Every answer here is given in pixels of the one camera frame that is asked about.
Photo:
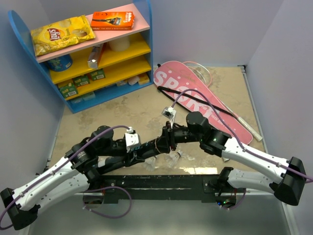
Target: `shelf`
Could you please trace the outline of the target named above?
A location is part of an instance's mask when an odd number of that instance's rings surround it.
[[[73,46],[69,46],[67,48],[52,52],[52,53],[48,53],[46,55],[41,55],[41,56],[37,56],[37,62],[41,63],[62,55],[66,55],[66,54],[70,54],[88,47],[92,47],[101,43],[105,43],[108,41],[111,41],[113,39],[117,39],[117,38],[121,38],[127,35],[131,35],[134,33],[138,33],[144,30],[147,30],[150,28],[150,26],[148,25],[148,23],[145,21],[145,19],[142,17],[142,15],[140,14],[140,12],[138,11],[138,9],[135,7],[135,5],[133,3],[128,4],[128,5],[124,5],[124,6],[120,6],[117,8],[113,8],[107,11],[133,11],[134,15],[135,15],[135,22],[134,22],[134,26],[132,30],[120,30],[120,31],[94,31],[96,38],[83,42],[83,43],[79,43]],[[89,22],[91,22],[92,20],[92,14],[86,16],[87,19],[89,20]]]
[[[151,51],[140,33],[130,35],[130,41],[130,47],[121,52],[112,51],[107,45],[99,63],[99,69],[149,53]],[[69,69],[62,72],[50,71],[52,82],[57,84],[94,71],[95,69],[90,69],[87,64],[90,52],[91,47],[72,53],[71,57],[73,59],[73,64],[69,67]]]
[[[149,82],[144,85],[139,85],[136,83],[133,86],[130,85],[124,85],[124,86],[111,86],[107,88],[100,89],[95,92],[96,97],[94,99],[88,100],[88,101],[81,101],[78,104],[70,104],[72,110],[74,113],[80,112],[82,110],[88,109],[92,106],[101,104],[103,102],[109,101],[111,99],[117,98],[121,95],[125,95],[127,93],[136,91],[138,89],[144,88],[146,86],[152,85],[153,82]]]
[[[88,92],[98,90],[100,88],[114,84],[118,81],[136,76],[138,74],[141,74],[150,70],[151,70],[151,67],[148,61],[146,61],[144,56],[135,57],[133,59],[130,59],[130,60],[118,63],[118,64],[114,64],[112,66],[107,67],[104,70],[106,78],[103,78],[97,81],[90,81],[90,84],[82,86],[82,87],[78,87],[77,88],[78,94],[70,96],[66,98],[66,100],[79,97]]]

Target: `lay's logo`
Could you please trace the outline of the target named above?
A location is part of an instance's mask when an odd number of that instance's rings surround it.
[[[61,30],[58,30],[57,28],[49,28],[47,29],[47,31],[49,32],[50,41],[61,39],[64,36],[64,32]]]

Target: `blue can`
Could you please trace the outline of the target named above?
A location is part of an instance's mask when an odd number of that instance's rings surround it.
[[[47,61],[49,68],[56,72],[67,70],[73,64],[70,55],[63,55]]]

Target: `small green package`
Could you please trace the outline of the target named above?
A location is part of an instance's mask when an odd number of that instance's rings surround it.
[[[106,77],[103,69],[90,72],[89,75],[90,75],[90,78],[92,79],[92,81],[99,80],[99,79]]]
[[[81,87],[81,86],[90,84],[90,81],[89,81],[87,74],[73,78],[73,82],[74,82],[76,87]]]
[[[64,98],[68,98],[70,96],[78,94],[78,91],[72,80],[61,82],[58,84],[58,87]]]

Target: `gray wall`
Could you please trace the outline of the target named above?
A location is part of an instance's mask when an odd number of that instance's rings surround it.
[[[49,22],[38,0],[1,1],[0,190],[20,187],[43,170],[63,111],[60,98],[39,75],[16,39],[7,16],[11,9],[30,28]],[[6,217],[1,225],[8,224]],[[17,232],[1,231],[1,235],[8,234]]]
[[[283,0],[150,0],[154,62],[247,64]],[[52,22],[131,0],[40,0]]]
[[[271,154],[304,161],[313,175],[313,1],[285,0],[248,64],[248,80]],[[313,185],[294,207],[301,235],[311,235]]]

